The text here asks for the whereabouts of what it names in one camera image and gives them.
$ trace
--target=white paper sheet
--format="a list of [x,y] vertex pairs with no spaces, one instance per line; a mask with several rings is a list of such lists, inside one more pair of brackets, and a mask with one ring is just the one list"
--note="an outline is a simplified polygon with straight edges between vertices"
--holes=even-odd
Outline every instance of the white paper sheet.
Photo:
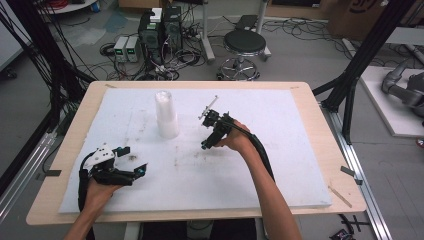
[[[158,134],[154,95],[172,93],[180,134]],[[268,153],[275,180],[291,207],[331,205],[314,153],[288,90],[109,89],[75,161],[60,212],[78,212],[78,170],[83,158],[103,143],[131,147],[116,159],[132,171],[148,163],[133,186],[118,190],[105,211],[238,209],[259,207],[257,194],[238,153],[228,148],[201,149],[212,128],[198,116],[218,95],[212,109],[245,123]]]

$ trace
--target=table leg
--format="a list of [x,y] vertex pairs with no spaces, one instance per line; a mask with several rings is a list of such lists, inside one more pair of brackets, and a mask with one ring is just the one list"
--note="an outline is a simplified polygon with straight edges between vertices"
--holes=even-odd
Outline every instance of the table leg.
[[125,229],[124,240],[139,240],[143,235],[140,234],[142,228],[139,222],[128,222]]

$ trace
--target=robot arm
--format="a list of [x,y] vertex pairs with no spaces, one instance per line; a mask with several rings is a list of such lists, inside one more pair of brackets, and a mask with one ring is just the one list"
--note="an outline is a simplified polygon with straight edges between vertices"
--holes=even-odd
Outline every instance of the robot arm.
[[[402,100],[403,104],[408,107],[419,107],[424,99],[424,95],[422,92],[415,88],[408,87],[405,89],[396,85],[397,82],[402,78],[402,73],[405,70],[406,65],[407,62],[404,61],[399,64],[393,71],[389,72],[383,80],[381,90],[386,94],[390,94],[399,98],[400,100]],[[421,84],[423,84],[424,79],[418,79],[420,78],[420,75],[421,74],[411,76],[409,81],[422,82]]]

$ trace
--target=table surface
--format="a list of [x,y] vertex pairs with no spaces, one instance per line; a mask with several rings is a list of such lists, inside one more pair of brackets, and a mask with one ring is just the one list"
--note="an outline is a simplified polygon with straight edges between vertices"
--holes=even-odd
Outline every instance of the table surface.
[[[30,225],[73,223],[78,214],[58,213],[67,182],[108,88],[166,88],[166,89],[285,89],[290,90],[302,118],[309,141],[318,161],[333,204],[324,208],[296,208],[293,214],[348,213],[365,211],[366,205],[354,179],[340,171],[347,167],[343,155],[319,108],[311,89],[303,82],[93,82],[66,134],[50,169],[62,170],[59,177],[46,177],[28,213]],[[185,210],[158,212],[104,213],[98,222],[136,222],[158,220],[194,220],[260,217],[255,209]]]

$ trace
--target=black cable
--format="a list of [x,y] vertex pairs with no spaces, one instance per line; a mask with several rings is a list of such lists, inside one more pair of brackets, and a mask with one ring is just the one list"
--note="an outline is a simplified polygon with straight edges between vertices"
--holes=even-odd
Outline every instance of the black cable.
[[222,123],[223,125],[227,125],[229,127],[235,128],[235,129],[239,130],[240,132],[244,133],[249,138],[250,142],[253,144],[256,151],[258,151],[259,156],[262,160],[262,163],[265,166],[265,169],[267,170],[268,174],[271,176],[272,180],[274,180],[274,182],[275,182],[274,173],[272,172],[271,163],[269,162],[268,155],[266,154],[266,150],[265,150],[264,146],[262,145],[261,141],[259,140],[259,138],[257,138],[255,134],[252,134],[249,131],[244,130],[243,128],[235,125],[234,123],[229,123],[229,122],[225,122],[225,121],[222,121],[222,120],[218,120],[217,122]]

